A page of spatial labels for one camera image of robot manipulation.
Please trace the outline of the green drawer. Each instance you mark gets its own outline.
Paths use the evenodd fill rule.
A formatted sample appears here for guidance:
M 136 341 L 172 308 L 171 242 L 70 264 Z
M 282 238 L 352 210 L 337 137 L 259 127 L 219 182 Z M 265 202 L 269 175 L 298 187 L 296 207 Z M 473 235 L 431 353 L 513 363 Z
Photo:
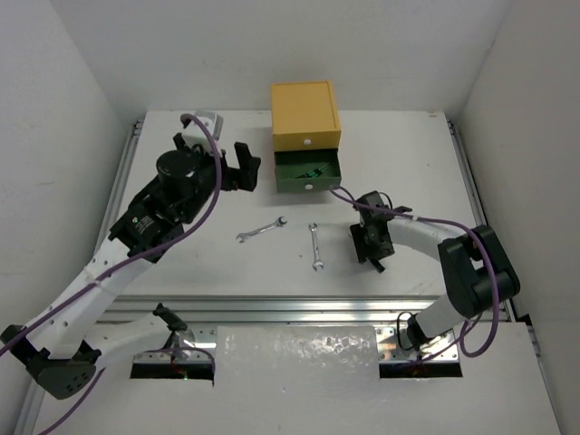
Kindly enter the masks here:
M 341 181 L 338 149 L 275 153 L 275 185 L 280 194 L 325 191 Z

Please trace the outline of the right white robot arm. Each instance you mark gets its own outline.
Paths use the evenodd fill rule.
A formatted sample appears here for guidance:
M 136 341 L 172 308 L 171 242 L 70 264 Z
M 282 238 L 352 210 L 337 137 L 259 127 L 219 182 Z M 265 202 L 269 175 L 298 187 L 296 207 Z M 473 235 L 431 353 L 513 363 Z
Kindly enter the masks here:
M 378 191 L 353 202 L 360 222 L 350 226 L 358 262 L 370 263 L 378 273 L 382 260 L 395 253 L 396 245 L 409 247 L 439 262 L 445 286 L 428 308 L 411 315 L 397 331 L 398 346 L 418 351 L 457 324 L 487 310 L 498 328 L 499 305 L 518 295 L 521 284 L 493 228 L 474 228 L 445 219 L 410 217 L 410 208 L 391 208 Z

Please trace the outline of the green black screwdriver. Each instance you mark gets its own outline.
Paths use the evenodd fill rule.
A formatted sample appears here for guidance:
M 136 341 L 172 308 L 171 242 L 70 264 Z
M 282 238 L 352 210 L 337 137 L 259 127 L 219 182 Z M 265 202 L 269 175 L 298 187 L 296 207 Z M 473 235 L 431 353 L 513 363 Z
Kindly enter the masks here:
M 330 167 L 331 167 L 331 165 L 330 165 L 330 164 L 326 164 L 326 165 L 323 165 L 322 167 L 318 167 L 318 168 L 312 169 L 312 170 L 310 170 L 310 171 L 308 171 L 308 172 L 306 173 L 306 176 L 307 176 L 308 178 L 319 178 L 319 177 L 321 177 L 321 176 L 324 174 L 324 172 L 325 172 L 327 169 L 329 169 Z
M 372 263 L 373 267 L 376 269 L 376 271 L 381 274 L 385 271 L 385 266 L 382 264 L 382 262 L 378 259 L 375 258 L 371 258 L 370 262 Z
M 320 176 L 319 169 L 312 169 L 298 176 L 299 179 L 314 179 Z

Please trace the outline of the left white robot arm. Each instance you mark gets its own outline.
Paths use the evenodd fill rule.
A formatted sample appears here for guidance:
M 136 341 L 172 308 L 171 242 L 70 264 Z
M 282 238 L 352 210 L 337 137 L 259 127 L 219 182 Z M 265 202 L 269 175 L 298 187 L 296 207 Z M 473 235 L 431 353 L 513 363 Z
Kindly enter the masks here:
M 61 295 L 24 325 L 1 334 L 10 352 L 34 381 L 56 400 L 82 390 L 114 361 L 163 348 L 188 331 L 163 304 L 137 321 L 98 330 L 96 322 L 118 295 L 158 263 L 176 241 L 199 228 L 220 191 L 253 191 L 261 159 L 243 142 L 235 143 L 238 165 L 214 156 L 179 135 L 174 150 L 156 161 L 156 176 L 134 197 L 111 227 L 92 260 Z

